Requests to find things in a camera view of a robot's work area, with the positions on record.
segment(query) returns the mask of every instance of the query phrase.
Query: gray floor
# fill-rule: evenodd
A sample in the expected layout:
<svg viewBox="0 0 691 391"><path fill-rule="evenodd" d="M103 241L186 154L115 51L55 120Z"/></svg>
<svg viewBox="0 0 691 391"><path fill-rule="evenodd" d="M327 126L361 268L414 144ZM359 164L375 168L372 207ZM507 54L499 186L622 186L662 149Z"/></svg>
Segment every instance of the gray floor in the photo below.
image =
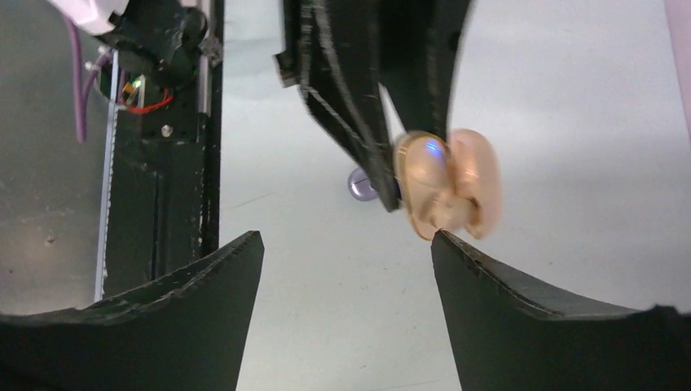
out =
<svg viewBox="0 0 691 391"><path fill-rule="evenodd" d="M92 94L77 143L68 35L45 0L0 2L0 40L0 312L89 305L107 102Z"/></svg>
<svg viewBox="0 0 691 391"><path fill-rule="evenodd" d="M662 0L477 3L451 125L495 144L505 208L475 244L587 297L691 310L691 146ZM350 198L353 163L276 76L278 4L227 6L221 238L266 245L238 390L456 391L429 244Z"/></svg>

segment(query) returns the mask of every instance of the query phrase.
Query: white table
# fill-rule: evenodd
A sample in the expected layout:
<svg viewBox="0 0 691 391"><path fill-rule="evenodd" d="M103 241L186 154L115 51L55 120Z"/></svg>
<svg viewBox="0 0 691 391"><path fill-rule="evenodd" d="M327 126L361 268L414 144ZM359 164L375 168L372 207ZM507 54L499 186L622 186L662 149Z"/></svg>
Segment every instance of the white table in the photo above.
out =
<svg viewBox="0 0 691 391"><path fill-rule="evenodd" d="M667 20L662 1L626 3L479 0L451 123L501 159L504 220L481 250L587 297L688 311L691 148ZM221 239L266 245L238 390L458 390L429 243L350 197L354 163L281 88L278 4L227 4Z"/></svg>

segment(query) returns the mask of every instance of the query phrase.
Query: silver bolt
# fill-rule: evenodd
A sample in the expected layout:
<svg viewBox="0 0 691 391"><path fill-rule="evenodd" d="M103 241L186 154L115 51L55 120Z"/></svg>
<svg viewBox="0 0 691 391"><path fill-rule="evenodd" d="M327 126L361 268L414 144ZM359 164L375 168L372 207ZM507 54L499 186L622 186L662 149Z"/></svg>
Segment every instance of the silver bolt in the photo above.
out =
<svg viewBox="0 0 691 391"><path fill-rule="evenodd" d="M170 137L171 134L173 134L173 127L170 125L163 125L161 128L161 135L163 137Z"/></svg>

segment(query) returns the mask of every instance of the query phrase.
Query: white robot part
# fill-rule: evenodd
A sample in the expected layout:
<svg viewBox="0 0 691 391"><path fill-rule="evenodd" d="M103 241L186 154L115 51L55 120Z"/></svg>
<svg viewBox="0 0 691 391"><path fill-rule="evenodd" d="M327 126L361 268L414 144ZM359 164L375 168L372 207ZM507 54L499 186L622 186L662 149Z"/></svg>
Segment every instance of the white robot part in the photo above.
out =
<svg viewBox="0 0 691 391"><path fill-rule="evenodd" d="M92 36L112 31L108 19L113 12L122 15L130 0L48 0L81 30Z"/></svg>

